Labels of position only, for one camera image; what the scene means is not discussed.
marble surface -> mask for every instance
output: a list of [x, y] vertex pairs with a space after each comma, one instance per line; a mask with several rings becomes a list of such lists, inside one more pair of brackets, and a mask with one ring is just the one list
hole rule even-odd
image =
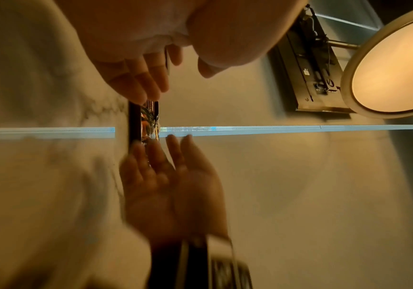
[[0, 288], [142, 288], [149, 250], [121, 219], [127, 101], [52, 1], [0, 1], [0, 128], [115, 127], [113, 140], [0, 141]]

